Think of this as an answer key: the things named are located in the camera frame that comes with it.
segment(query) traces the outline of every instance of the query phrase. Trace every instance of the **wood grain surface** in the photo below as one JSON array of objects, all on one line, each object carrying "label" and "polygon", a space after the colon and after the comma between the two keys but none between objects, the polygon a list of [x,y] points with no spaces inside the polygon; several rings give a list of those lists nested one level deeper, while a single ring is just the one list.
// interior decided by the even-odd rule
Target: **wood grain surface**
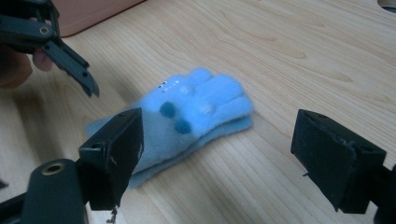
[{"label": "wood grain surface", "polygon": [[[26,191],[44,161],[78,158],[87,122],[167,77],[229,74],[255,106],[254,127],[218,139],[128,189],[118,223],[373,223],[336,213],[290,154],[298,109],[327,115],[396,163],[396,14],[376,0],[148,0],[64,41],[90,64],[88,98],[58,68],[0,91],[0,202]],[[106,223],[108,212],[92,212]]]}]

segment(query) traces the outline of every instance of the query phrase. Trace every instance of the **human hand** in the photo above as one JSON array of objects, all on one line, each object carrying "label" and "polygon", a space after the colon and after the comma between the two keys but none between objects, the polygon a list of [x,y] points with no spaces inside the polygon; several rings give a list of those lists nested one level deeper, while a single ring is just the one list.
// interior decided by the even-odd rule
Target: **human hand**
[{"label": "human hand", "polygon": [[[42,71],[49,71],[52,67],[52,61],[42,49],[35,50],[33,63]],[[32,66],[26,54],[0,44],[0,89],[13,89],[20,86],[32,72]]]}]

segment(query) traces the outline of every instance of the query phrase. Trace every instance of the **dark blue spot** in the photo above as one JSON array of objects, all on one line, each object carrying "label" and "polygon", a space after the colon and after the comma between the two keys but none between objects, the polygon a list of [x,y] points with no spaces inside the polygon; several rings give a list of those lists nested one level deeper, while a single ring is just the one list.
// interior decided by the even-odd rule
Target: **dark blue spot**
[{"label": "dark blue spot", "polygon": [[166,102],[164,103],[161,108],[160,108],[160,113],[167,118],[172,118],[175,113],[176,109],[175,106],[172,103]]},{"label": "dark blue spot", "polygon": [[175,130],[178,133],[190,133],[191,125],[189,124],[188,121],[186,121],[184,119],[180,119],[180,120],[176,121]]}]

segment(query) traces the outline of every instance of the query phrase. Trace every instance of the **blue fabric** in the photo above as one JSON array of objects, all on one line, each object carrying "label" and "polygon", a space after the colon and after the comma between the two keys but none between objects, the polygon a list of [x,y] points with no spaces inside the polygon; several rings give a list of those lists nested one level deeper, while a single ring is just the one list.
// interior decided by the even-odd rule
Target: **blue fabric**
[{"label": "blue fabric", "polygon": [[[226,75],[198,68],[187,76],[169,77],[129,108],[143,112],[145,149],[134,169],[137,187],[162,169],[183,160],[207,142],[252,125],[252,103],[241,85]],[[87,135],[110,118],[86,126]]]}]

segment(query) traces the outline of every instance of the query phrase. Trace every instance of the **pink leather object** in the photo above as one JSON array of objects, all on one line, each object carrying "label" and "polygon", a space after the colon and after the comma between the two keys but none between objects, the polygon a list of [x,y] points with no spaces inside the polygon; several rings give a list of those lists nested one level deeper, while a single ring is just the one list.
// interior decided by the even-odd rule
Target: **pink leather object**
[{"label": "pink leather object", "polygon": [[52,0],[61,14],[61,36],[75,35],[144,0]]}]

